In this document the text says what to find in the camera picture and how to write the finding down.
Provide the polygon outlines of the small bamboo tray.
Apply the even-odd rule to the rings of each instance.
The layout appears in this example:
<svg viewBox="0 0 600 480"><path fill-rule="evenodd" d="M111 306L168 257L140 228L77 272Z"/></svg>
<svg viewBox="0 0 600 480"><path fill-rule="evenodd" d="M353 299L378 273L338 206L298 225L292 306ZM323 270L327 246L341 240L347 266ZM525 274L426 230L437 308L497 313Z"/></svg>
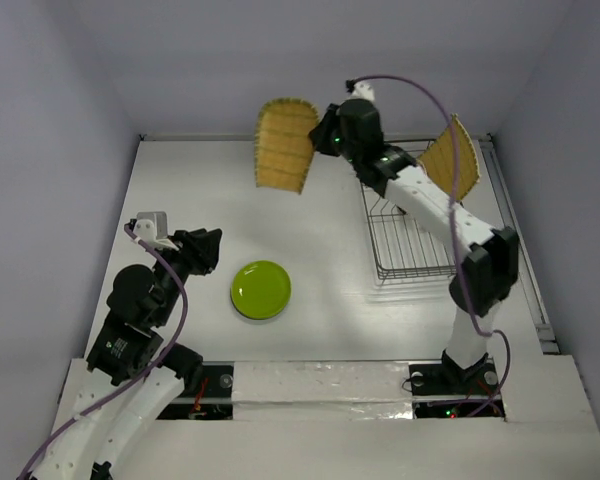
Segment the small bamboo tray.
<svg viewBox="0 0 600 480"><path fill-rule="evenodd" d="M254 134L257 187L302 193L314 156L309 133L318 121L317 109L304 99L275 98L262 106Z"/></svg>

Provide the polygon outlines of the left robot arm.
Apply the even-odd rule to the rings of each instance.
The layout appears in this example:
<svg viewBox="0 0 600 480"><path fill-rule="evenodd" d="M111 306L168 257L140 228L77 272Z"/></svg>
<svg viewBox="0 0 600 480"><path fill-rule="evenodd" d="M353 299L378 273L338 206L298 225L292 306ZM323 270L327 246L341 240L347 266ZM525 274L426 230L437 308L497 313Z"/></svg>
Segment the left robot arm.
<svg viewBox="0 0 600 480"><path fill-rule="evenodd" d="M216 268L222 232L162 235L140 218L124 230L156 262L129 265L114 278L71 415L28 460L22 479L117 478L167 405L200 386L202 356L175 338L163 340L157 330L175 305L188 312L185 282Z"/></svg>

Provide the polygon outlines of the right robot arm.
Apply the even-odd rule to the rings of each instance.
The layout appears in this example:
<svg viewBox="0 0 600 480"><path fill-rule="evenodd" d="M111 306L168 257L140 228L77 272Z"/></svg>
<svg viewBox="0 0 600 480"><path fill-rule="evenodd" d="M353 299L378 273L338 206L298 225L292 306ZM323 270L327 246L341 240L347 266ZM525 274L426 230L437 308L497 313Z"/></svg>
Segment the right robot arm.
<svg viewBox="0 0 600 480"><path fill-rule="evenodd" d="M329 105L309 138L315 151L344 158L362 184L413 215L453 255L449 294L456 315L441 356L440 379L448 390L462 392L486 363L495 314L518 280L520 243L515 229L498 229L459 203L459 129L453 116L445 119L452 154L449 192L414 157L386 142L379 110L370 100Z"/></svg>

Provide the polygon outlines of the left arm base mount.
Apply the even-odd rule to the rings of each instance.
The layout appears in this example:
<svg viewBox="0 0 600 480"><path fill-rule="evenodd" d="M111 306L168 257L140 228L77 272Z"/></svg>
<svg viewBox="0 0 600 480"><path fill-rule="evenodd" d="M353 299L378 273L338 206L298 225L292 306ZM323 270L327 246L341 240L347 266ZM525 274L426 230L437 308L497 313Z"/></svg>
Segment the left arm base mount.
<svg viewBox="0 0 600 480"><path fill-rule="evenodd" d="M233 418L232 389L234 365L231 363L204 363L196 370L185 367L152 371L153 384L159 374L176 383L184 380L184 390L173 398L158 415L158 420L231 420Z"/></svg>

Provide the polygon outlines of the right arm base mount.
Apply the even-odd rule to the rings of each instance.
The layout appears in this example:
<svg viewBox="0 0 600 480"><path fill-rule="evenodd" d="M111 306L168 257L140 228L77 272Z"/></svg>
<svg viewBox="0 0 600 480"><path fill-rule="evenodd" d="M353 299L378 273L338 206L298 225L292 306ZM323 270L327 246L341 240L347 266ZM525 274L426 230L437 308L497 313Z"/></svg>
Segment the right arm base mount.
<svg viewBox="0 0 600 480"><path fill-rule="evenodd" d="M416 419L504 419L501 395L494 394L498 380L492 361L487 361L475 375L459 384L453 384L443 376L441 364L416 363L409 365L401 388L412 396Z"/></svg>

